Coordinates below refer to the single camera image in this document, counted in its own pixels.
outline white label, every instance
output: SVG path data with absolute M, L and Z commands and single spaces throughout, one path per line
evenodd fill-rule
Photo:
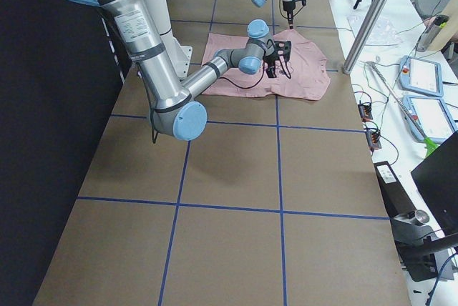
M 437 92 L 436 66 L 427 61 L 410 59 L 410 84 L 416 88 Z
M 136 41 L 150 35 L 150 28 L 142 11 L 135 9 L 130 13 L 114 18 L 126 43 Z
M 381 178 L 384 179 L 385 183 L 388 184 L 396 182 L 396 177 L 394 177 L 393 173 L 387 165 L 379 165 L 377 169 L 381 175 Z
M 411 100 L 420 126 L 428 137 L 448 138 L 453 134 L 438 100 L 417 98 Z

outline tablet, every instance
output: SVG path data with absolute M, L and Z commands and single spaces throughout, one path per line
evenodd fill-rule
M 416 97 L 405 96 L 402 99 L 404 106 L 413 116 L 418 117 L 418 124 L 424 133 L 436 144 L 441 144 L 453 132 L 457 126 L 451 116 L 444 100 L 440 97 Z M 415 128 L 411 120 L 406 117 L 407 124 L 416 140 L 423 141 L 423 136 Z
M 402 89 L 431 97 L 443 97 L 441 65 L 434 61 L 404 56 L 399 64 Z

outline metal pole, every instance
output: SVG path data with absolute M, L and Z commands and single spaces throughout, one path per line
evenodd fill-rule
M 374 0 L 371 7 L 369 8 L 366 17 L 364 18 L 361 29 L 355 38 L 355 42 L 350 49 L 349 55 L 346 57 L 346 61 L 343 65 L 343 72 L 350 74 L 351 70 L 358 60 L 359 54 L 363 50 L 364 45 L 371 34 L 373 27 L 375 26 L 377 19 L 386 3 L 386 0 Z

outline pink garment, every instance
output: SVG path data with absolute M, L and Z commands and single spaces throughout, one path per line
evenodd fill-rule
M 312 41 L 305 39 L 294 29 L 282 31 L 273 38 L 281 41 L 290 40 L 292 43 L 291 59 L 288 62 L 291 79 L 283 74 L 280 64 L 277 63 L 277 78 L 269 79 L 265 73 L 263 80 L 254 88 L 240 89 L 224 79 L 219 79 L 203 94 L 230 97 L 264 97 L 269 94 L 277 94 L 307 100 L 321 99 L 331 81 L 326 73 L 327 59 L 324 54 Z M 248 37 L 244 36 L 210 33 L 203 55 L 203 63 L 210 61 L 215 52 L 220 49 L 244 48 L 247 40 Z M 244 74 L 239 69 L 229 69 L 223 76 L 239 86 L 249 87 L 260 79 L 261 74 L 262 66 L 260 71 L 254 75 Z

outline black monitor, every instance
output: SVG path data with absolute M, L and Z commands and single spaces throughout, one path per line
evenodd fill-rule
M 416 167 L 412 178 L 446 235 L 458 232 L 458 132 Z

